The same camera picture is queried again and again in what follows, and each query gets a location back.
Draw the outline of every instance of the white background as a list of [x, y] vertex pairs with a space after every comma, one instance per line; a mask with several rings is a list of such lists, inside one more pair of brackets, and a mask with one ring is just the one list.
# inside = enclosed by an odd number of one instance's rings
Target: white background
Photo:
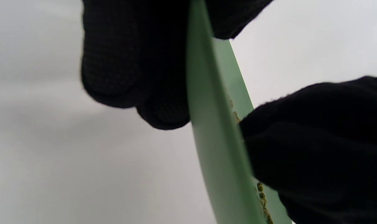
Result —
[[[79, 83], [78, 0], [0, 0], [0, 224], [214, 224], [190, 125]], [[276, 0], [233, 41], [254, 105], [377, 75], [377, 0]]]

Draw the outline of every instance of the green plastic strip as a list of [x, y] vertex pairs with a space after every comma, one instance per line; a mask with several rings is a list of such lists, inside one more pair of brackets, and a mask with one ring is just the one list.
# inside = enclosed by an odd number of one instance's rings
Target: green plastic strip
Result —
[[[243, 140], [232, 115], [253, 106], [228, 41], [212, 38], [204, 0], [192, 0], [187, 38], [190, 117], [207, 192], [218, 224], [266, 224]], [[291, 224], [277, 194], [265, 189], [275, 224]]]

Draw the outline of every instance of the gloved hand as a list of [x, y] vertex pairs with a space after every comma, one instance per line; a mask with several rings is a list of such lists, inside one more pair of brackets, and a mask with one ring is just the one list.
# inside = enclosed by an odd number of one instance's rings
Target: gloved hand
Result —
[[321, 83], [240, 123], [255, 177], [297, 224], [377, 224], [377, 78]]
[[[214, 34], [235, 37], [272, 0], [207, 0]], [[105, 105], [136, 107], [158, 129], [189, 122], [185, 47], [189, 0], [83, 0], [81, 78]]]

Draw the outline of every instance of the black glove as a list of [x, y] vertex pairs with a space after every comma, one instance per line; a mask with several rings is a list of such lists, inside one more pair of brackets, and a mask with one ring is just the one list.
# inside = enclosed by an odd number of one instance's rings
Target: black glove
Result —
[[[214, 34], [235, 37], [272, 0], [207, 0]], [[105, 105], [136, 107], [158, 129], [190, 121], [185, 83], [189, 0], [83, 0], [82, 82]]]
[[308, 86], [241, 124], [255, 177], [297, 224], [377, 224], [377, 78]]

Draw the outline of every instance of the green plastic tray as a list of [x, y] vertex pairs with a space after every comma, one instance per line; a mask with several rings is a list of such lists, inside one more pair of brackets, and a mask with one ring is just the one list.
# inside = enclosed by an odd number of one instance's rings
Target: green plastic tray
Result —
[[[233, 116], [253, 109], [229, 41], [212, 37], [204, 0], [192, 0], [187, 38], [190, 117], [218, 224], [266, 224], [243, 140]], [[291, 224], [277, 193], [265, 187], [275, 224]]]

